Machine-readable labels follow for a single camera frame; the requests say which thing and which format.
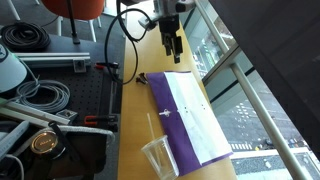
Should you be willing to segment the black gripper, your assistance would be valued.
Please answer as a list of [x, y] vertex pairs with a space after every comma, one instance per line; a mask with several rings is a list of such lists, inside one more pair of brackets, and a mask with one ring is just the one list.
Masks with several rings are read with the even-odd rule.
[[179, 30], [179, 16], [169, 16], [159, 20], [159, 29], [161, 32], [162, 43], [164, 44], [166, 55], [171, 55], [170, 42], [173, 41], [174, 63], [180, 62], [180, 54], [183, 52], [182, 38], [176, 35]]

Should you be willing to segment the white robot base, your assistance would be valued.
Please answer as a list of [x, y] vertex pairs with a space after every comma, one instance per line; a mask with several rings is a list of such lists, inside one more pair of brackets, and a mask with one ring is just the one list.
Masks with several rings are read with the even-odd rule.
[[21, 84], [27, 76], [22, 62], [0, 44], [0, 93], [7, 92]]

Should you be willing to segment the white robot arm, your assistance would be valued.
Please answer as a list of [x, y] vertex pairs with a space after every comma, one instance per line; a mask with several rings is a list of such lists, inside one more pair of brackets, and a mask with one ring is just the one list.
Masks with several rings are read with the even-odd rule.
[[153, 7], [153, 14], [146, 15], [138, 22], [146, 31], [159, 26], [166, 55], [173, 55], [174, 63], [177, 64], [183, 53], [182, 38], [176, 34], [180, 29], [179, 14], [194, 9], [195, 2], [194, 0], [153, 0]]

